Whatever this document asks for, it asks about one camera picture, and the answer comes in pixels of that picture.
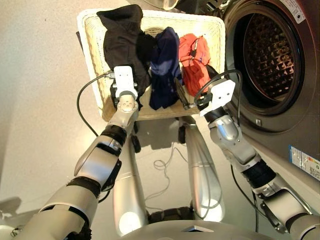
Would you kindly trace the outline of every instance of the clothes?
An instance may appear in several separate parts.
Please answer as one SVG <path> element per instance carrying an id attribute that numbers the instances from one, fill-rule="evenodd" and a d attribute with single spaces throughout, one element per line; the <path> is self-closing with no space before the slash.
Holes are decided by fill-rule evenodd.
<path id="1" fill-rule="evenodd" d="M 182 76 L 178 60 L 179 37 L 173 28 L 167 27 L 155 39 L 157 47 L 152 51 L 150 62 L 152 92 L 149 105 L 157 110 L 165 109 L 179 99 L 174 78 L 182 83 Z"/>
<path id="2" fill-rule="evenodd" d="M 197 38 L 192 33 L 181 37 L 179 60 L 183 65 L 183 82 L 186 89 L 190 95 L 195 96 L 210 80 L 206 68 L 210 61 L 210 51 L 206 39 L 203 36 Z"/>
<path id="3" fill-rule="evenodd" d="M 140 29 L 141 8 L 133 4 L 96 14 L 107 29 L 103 42 L 105 61 L 111 70 L 116 66 L 131 66 L 141 96 L 150 85 L 150 53 L 156 45 L 155 39 Z"/>

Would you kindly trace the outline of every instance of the washing machine label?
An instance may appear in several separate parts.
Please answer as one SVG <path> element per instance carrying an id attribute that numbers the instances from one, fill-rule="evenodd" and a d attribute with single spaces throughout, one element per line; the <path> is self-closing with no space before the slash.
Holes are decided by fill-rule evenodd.
<path id="1" fill-rule="evenodd" d="M 302 23 L 306 19 L 300 6 L 296 3 L 296 0 L 280 0 L 287 9 L 291 12 L 297 24 Z"/>
<path id="2" fill-rule="evenodd" d="M 290 162 L 320 181 L 320 161 L 289 145 Z"/>

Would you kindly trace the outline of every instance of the red clothing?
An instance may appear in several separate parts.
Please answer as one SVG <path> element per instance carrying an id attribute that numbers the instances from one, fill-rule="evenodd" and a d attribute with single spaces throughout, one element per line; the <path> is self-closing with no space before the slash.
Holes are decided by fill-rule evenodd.
<path id="1" fill-rule="evenodd" d="M 179 60 L 183 65 L 183 82 L 186 89 L 190 95 L 195 96 L 210 80 L 206 68 L 210 61 L 210 51 L 206 39 L 203 36 L 197 38 L 192 33 L 181 37 Z"/>

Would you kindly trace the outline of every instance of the gray floor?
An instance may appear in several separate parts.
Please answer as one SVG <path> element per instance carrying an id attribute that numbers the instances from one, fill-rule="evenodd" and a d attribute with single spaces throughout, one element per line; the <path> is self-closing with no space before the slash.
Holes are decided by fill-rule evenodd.
<path id="1" fill-rule="evenodd" d="M 75 163 L 95 138 L 76 109 L 77 93 L 89 79 L 75 34 L 76 17 L 84 9 L 127 4 L 125 0 L 1 1 L 0 210 L 6 216 L 5 221 L 0 219 L 2 223 L 13 227 L 23 223 L 22 218 L 29 216 L 23 213 L 40 208 L 73 178 Z M 153 9 L 146 3 L 142 7 Z M 106 123 L 99 116 L 90 88 L 80 104 L 92 126 L 102 131 Z M 253 209 L 236 189 L 229 164 L 210 141 L 204 119 L 197 122 L 221 181 L 226 206 L 224 221 L 252 230 Z M 153 168 L 153 161 L 169 158 L 171 144 L 177 141 L 177 130 L 173 119 L 140 124 L 139 135 L 144 147 L 136 158 L 145 196 L 167 184 L 163 172 Z M 150 136 L 156 136 L 157 142 L 151 141 Z M 187 157 L 186 148 L 182 145 L 178 148 Z M 169 189 L 147 204 L 162 209 L 188 206 L 191 200 L 188 167 L 177 152 L 167 174 L 171 178 Z M 247 183 L 237 177 L 250 194 Z M 112 195 L 98 206 L 92 231 L 93 240 L 117 238 Z M 276 239 L 289 239 L 287 235 L 277 234 L 264 219 L 260 219 L 260 232 Z"/>

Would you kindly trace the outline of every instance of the white basket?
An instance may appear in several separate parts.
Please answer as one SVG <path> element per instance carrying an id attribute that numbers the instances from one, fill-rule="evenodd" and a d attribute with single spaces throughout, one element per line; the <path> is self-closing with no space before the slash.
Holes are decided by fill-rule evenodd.
<path id="1" fill-rule="evenodd" d="M 90 79 L 94 79 L 110 70 L 105 61 L 103 49 L 107 30 L 97 16 L 97 12 L 107 10 L 110 9 L 87 9 L 82 11 L 77 17 L 78 30 Z M 179 37 L 189 33 L 193 33 L 197 37 L 204 36 L 210 50 L 210 65 L 219 73 L 224 71 L 225 25 L 220 18 L 165 11 L 143 11 L 141 29 L 146 34 L 155 37 L 166 27 L 172 27 Z M 111 84 L 111 79 L 101 78 L 92 85 L 100 115 L 106 122 L 116 112 L 110 97 Z M 198 113 L 196 107 L 184 110 L 179 100 L 174 105 L 165 109 L 161 107 L 158 110 L 153 110 L 149 106 L 150 94 L 151 87 L 149 86 L 140 98 L 143 107 L 139 112 L 138 120 L 174 118 Z M 193 103 L 192 96 L 187 94 L 186 98 L 190 103 Z"/>

